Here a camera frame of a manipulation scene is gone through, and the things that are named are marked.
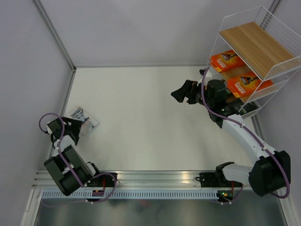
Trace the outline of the orange razor box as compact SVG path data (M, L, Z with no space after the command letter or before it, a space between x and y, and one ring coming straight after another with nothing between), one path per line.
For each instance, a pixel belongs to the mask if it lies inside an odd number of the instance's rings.
M228 50L220 54L211 56L210 65L219 73L223 73L234 68L244 66L244 61L233 50Z
M254 91L260 91L273 85L272 80L262 82L261 79L253 72L248 72L227 81L227 88L235 97L246 97Z

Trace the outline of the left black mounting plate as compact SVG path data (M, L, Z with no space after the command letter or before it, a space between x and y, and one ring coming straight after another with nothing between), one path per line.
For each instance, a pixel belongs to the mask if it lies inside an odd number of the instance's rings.
M98 176L100 173L95 173L94 177L87 182L87 187L102 187L102 188L113 188L114 179L108 174L102 172L101 176Z

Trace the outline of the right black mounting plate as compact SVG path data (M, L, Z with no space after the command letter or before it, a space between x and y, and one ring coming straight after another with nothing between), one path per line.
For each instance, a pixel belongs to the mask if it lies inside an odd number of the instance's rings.
M202 172L194 179L201 184L202 188L232 188L232 186L236 188L242 186L239 182L228 181L223 174L216 172Z

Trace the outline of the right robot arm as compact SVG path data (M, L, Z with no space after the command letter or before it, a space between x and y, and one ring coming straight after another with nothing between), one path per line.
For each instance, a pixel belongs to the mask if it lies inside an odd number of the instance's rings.
M210 80L205 86L197 81L186 80L178 90L171 93L179 103L186 101L190 105L203 105L210 119L230 134L250 158L253 164L251 167L232 161L217 166L214 179L218 185L240 183L250 186L258 196L274 195L276 190L286 188L286 193L278 196L286 198L291 183L289 154L276 151L245 125L242 115L237 111L238 104L228 102L231 95L223 80Z

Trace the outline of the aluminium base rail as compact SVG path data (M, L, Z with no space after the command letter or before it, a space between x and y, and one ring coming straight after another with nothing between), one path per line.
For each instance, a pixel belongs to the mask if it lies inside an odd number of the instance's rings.
M218 189L222 187L202 188L201 182L195 178L200 173L214 173L214 170L109 170L106 173L117 174L117 188L132 190L200 190ZM31 181L30 189L56 189L58 188L48 171L38 170Z

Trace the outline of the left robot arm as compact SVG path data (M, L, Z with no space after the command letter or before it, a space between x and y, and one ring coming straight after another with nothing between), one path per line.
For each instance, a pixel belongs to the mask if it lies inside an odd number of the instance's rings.
M103 176L91 170L76 151L82 122L67 117L47 123L46 133L50 135L53 154L44 162L49 175L60 191L69 196L87 182L99 186Z

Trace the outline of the black green razor box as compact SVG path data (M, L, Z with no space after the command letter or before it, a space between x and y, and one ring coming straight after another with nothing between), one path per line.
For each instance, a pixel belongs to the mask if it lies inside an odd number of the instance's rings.
M242 110L239 112L239 114L243 118L252 117L254 114L256 114L258 112L259 109L260 109L260 106L256 102L253 101L253 102L247 103L242 108Z

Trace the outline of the white Gillette razor pack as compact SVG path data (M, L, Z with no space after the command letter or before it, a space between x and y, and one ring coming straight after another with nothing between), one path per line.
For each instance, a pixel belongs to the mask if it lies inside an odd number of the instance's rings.
M65 114L65 116L82 122L80 132L84 136L94 131L99 125L99 121L80 106L71 109Z

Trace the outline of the black mounting plate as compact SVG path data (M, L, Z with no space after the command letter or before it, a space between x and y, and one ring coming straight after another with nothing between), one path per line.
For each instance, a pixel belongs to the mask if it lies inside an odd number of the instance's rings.
M223 174L216 172L202 172L194 179L201 184L202 188L232 188L232 186L236 188L242 186L239 182L228 181Z
M102 187L102 188L113 188L114 179L108 174L102 172L101 176L98 176L100 173L95 173L94 177L87 182L87 187Z

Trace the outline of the aluminium corner frame post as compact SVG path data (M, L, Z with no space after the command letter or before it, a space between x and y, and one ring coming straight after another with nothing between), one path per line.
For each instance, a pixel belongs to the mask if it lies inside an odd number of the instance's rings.
M46 25L48 31L50 32L52 38L54 39L59 51L63 55L63 58L67 62L68 66L71 68L72 72L76 71L76 66L74 65L67 49L65 48L61 38L59 37L58 32L56 31L48 13L46 12L42 2L40 0L32 0L37 12L39 13L41 19L43 20L44 24Z

